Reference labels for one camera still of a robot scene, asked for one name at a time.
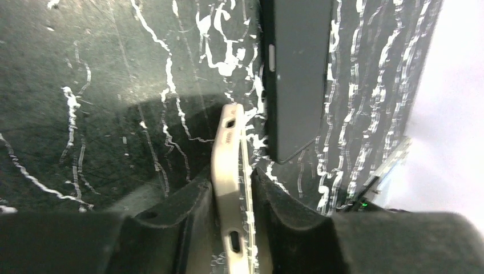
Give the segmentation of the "beige phone case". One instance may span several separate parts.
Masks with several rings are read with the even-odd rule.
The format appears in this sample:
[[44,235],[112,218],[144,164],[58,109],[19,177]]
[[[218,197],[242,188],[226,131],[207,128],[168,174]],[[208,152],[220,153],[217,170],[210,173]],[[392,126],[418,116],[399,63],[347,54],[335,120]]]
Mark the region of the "beige phone case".
[[244,107],[223,106],[211,155],[211,182],[229,273],[255,273],[255,218]]

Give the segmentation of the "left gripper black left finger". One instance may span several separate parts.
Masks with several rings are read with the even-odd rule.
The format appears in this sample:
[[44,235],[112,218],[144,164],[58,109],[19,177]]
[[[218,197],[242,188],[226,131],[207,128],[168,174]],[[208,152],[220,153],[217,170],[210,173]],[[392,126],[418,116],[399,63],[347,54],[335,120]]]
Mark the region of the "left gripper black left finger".
[[210,169],[138,213],[1,215],[2,273],[210,273]]

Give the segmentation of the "black phone case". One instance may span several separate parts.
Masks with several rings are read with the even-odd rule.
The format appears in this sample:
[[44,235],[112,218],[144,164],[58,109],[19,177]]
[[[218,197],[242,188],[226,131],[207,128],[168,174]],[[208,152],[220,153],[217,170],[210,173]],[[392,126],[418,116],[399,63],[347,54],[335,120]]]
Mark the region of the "black phone case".
[[333,1],[262,1],[268,151],[285,163],[321,129]]

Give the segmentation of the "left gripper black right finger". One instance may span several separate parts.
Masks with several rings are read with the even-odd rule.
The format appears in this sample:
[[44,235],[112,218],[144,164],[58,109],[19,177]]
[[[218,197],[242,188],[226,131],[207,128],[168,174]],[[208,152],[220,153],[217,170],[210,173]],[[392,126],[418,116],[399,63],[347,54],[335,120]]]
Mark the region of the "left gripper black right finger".
[[320,215],[251,175],[261,273],[482,273],[483,240],[449,212]]

